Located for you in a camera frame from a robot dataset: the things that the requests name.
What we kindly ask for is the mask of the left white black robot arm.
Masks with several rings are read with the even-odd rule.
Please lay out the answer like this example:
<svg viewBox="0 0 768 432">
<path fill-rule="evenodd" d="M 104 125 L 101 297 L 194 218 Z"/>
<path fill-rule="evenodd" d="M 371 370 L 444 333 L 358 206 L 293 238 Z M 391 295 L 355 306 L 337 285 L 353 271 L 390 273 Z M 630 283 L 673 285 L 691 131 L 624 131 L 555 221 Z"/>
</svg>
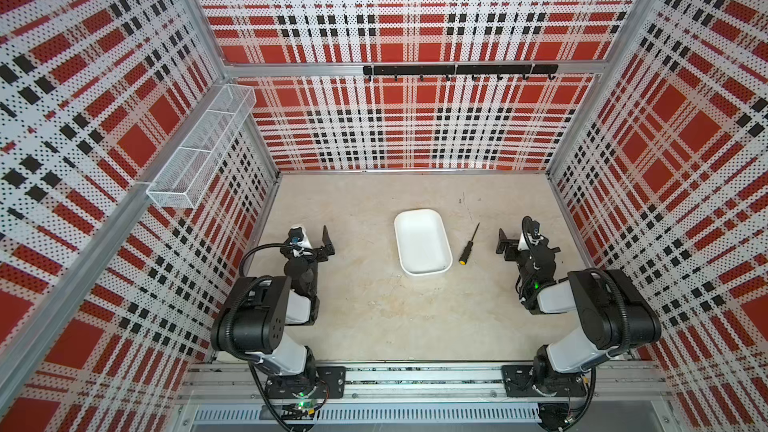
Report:
<svg viewBox="0 0 768 432">
<path fill-rule="evenodd" d="M 285 258 L 283 273 L 247 275 L 246 261 L 269 249 L 278 250 Z M 282 242 L 247 251 L 238 266 L 239 276 L 211 328 L 214 350 L 246 362 L 294 397 L 310 396 L 321 381 L 314 354 L 292 339 L 286 329 L 316 322 L 320 308 L 319 265 L 334 254 L 327 228 L 322 230 L 321 245 L 314 247 L 302 226 L 291 228 Z"/>
</svg>

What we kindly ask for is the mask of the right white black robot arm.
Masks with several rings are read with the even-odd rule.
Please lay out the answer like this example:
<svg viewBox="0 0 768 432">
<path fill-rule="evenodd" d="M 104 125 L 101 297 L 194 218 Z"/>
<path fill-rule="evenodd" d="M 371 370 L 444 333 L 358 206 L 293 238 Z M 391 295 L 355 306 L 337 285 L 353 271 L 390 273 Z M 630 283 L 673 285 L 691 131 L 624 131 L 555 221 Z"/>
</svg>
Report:
<svg viewBox="0 0 768 432">
<path fill-rule="evenodd" d="M 579 320 L 562 339 L 539 347 L 529 365 L 503 370 L 510 396 L 573 392 L 584 374 L 661 337 L 658 315 L 623 271 L 587 268 L 557 280 L 559 252 L 537 223 L 523 227 L 518 238 L 498 233 L 496 253 L 518 267 L 520 305 L 533 315 L 573 312 Z"/>
</svg>

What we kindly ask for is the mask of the black yellow screwdriver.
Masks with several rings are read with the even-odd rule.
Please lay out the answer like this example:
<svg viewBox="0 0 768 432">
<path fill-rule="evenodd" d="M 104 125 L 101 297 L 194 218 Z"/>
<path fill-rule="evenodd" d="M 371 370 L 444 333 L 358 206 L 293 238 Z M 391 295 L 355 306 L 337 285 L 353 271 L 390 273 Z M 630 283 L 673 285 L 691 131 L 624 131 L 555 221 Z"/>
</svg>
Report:
<svg viewBox="0 0 768 432">
<path fill-rule="evenodd" d="M 461 252 L 461 254 L 459 256 L 459 260 L 458 260 L 460 265 L 466 265 L 468 263 L 469 258 L 470 258 L 471 253 L 472 253 L 472 250 L 473 250 L 473 247 L 474 247 L 474 240 L 475 240 L 476 234 L 477 234 L 477 232 L 479 230 L 479 227 L 480 227 L 480 224 L 477 224 L 475 226 L 475 229 L 474 229 L 474 231 L 472 233 L 472 236 L 467 241 L 464 249 L 462 250 L 462 252 Z"/>
</svg>

